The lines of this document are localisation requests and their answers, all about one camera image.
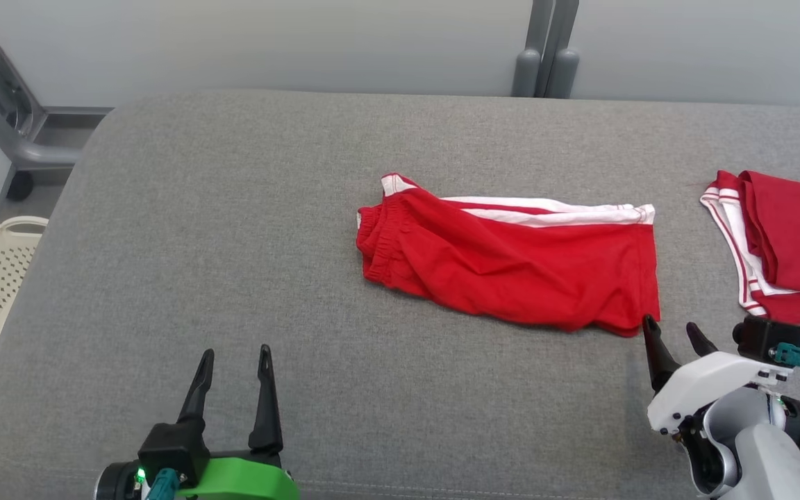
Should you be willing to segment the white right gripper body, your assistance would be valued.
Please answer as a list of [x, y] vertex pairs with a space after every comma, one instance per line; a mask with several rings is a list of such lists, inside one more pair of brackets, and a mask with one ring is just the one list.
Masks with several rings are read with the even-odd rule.
[[793, 368], [721, 351], [693, 360], [672, 373], [647, 406], [651, 429], [678, 433], [683, 418], [692, 417], [734, 390], [749, 383], [769, 388], [793, 372]]

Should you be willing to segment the grey partition post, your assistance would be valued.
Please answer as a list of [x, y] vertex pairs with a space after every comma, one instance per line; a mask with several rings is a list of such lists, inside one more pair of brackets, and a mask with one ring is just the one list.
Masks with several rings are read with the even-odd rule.
[[515, 58], [511, 96], [533, 98], [556, 0], [533, 0], [524, 50]]
[[542, 57], [542, 96], [549, 99], [568, 99], [580, 55], [569, 48], [580, 0], [553, 0], [553, 12], [547, 42]]

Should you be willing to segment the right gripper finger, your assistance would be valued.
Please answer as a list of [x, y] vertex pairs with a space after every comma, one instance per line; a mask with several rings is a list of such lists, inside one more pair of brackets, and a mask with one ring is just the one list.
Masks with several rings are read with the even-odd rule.
[[711, 342], [707, 336], [704, 335], [695, 322], [688, 322], [685, 326], [685, 332], [688, 340], [691, 342], [693, 351], [700, 358], [719, 351], [714, 342]]
[[658, 322], [651, 315], [642, 317], [642, 337], [647, 349], [651, 389], [659, 393], [681, 365], [669, 353], [661, 338]]

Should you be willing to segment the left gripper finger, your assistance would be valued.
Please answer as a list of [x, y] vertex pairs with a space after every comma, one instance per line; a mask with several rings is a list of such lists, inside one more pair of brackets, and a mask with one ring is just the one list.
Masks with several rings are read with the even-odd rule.
[[213, 349], [206, 349], [203, 352], [190, 388], [188, 388], [186, 398], [181, 406], [178, 423], [203, 418], [206, 397], [213, 382], [214, 358]]
[[282, 452], [283, 432], [276, 389], [275, 367], [269, 345], [258, 352], [258, 402], [253, 430], [248, 437], [251, 452]]

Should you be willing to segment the grey partition leg with caster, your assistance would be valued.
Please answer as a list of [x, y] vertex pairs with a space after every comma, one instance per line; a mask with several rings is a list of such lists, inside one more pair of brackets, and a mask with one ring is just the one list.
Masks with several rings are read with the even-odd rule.
[[109, 108], [44, 107], [0, 47], [0, 151], [10, 161], [3, 198], [23, 201], [36, 185], [63, 183]]

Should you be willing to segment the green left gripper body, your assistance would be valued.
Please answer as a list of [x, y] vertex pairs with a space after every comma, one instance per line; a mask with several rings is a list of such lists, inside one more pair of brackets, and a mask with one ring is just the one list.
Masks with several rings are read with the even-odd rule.
[[213, 453], [197, 486], [183, 486], [176, 497], [184, 500], [300, 500], [299, 488], [283, 468], [276, 449], [248, 449]]

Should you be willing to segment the red white sports shorts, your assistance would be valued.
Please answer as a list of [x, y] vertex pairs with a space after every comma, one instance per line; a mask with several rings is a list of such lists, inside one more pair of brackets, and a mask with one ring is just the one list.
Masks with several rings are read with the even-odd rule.
[[469, 315], [623, 338], [660, 319], [655, 209], [437, 197], [400, 174], [358, 209], [362, 275]]

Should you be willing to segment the red white basketball jersey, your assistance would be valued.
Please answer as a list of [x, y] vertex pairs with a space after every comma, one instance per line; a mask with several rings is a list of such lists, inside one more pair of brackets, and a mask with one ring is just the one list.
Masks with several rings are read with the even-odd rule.
[[699, 197], [737, 270], [737, 302], [759, 317], [800, 324], [800, 183], [720, 170]]

